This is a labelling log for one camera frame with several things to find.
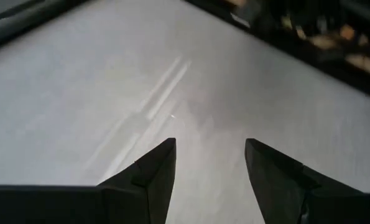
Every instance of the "white surface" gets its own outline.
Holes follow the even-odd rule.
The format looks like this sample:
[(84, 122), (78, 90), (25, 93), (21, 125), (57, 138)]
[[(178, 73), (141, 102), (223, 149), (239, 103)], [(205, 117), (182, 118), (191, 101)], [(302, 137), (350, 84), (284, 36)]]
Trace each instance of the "white surface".
[(167, 223), (263, 223), (246, 138), (370, 191), (370, 97), (185, 2), (93, 1), (0, 48), (0, 184), (97, 184), (167, 137)]

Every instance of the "black frame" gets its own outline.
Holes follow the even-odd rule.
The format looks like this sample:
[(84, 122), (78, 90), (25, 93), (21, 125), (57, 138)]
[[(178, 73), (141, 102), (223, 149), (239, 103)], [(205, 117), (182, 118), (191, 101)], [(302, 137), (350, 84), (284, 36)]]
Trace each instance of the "black frame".
[(294, 33), (284, 30), (276, 31), (274, 35), (264, 35), (233, 19), (231, 12), (236, 6), (225, 0), (184, 0), (206, 12), (240, 28), (248, 34), (286, 52), (287, 54), (323, 71), (324, 73), (347, 83), (348, 85), (370, 95), (370, 73), (355, 67), (343, 60), (321, 62), (318, 54), (321, 50), (299, 39)]
[(28, 0), (0, 13), (0, 46), (87, 0)]

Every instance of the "white table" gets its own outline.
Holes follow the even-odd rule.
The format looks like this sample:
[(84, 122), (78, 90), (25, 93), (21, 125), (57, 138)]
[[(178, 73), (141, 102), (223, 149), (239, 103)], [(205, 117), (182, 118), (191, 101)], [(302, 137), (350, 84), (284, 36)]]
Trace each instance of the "white table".
[(0, 184), (95, 185), (167, 137), (167, 223), (263, 223), (246, 138), (370, 192), (370, 97), (185, 2), (91, 1), (0, 48)]

